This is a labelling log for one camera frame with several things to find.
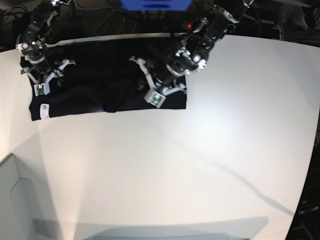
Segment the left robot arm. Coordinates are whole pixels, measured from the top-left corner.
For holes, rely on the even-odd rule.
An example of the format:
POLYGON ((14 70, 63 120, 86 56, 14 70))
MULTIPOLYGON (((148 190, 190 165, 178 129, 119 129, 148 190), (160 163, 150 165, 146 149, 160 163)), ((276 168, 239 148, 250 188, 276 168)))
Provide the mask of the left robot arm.
POLYGON ((216 42, 238 24, 253 4, 251 0, 213 0, 210 9, 195 20, 195 27, 175 38, 175 42, 163 52, 152 45, 153 59, 131 56, 144 73, 149 90, 144 100, 160 108, 168 96, 187 93, 180 79, 203 70, 216 42))

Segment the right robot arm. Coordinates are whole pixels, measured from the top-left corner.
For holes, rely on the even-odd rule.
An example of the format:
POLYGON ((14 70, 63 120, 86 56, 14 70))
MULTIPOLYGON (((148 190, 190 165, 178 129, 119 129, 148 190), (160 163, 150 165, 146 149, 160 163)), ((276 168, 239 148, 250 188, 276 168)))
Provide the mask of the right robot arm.
POLYGON ((47 58, 49 50, 46 38, 52 30, 52 21, 60 16, 61 5, 67 4, 64 0, 43 0, 31 12, 30 23, 25 32, 17 38, 16 50, 29 62, 29 66, 24 66, 21 73, 26 74, 33 82, 36 97, 48 95, 51 92, 51 80, 56 78, 62 82, 64 69, 76 63, 74 60, 63 59, 52 65, 47 58))

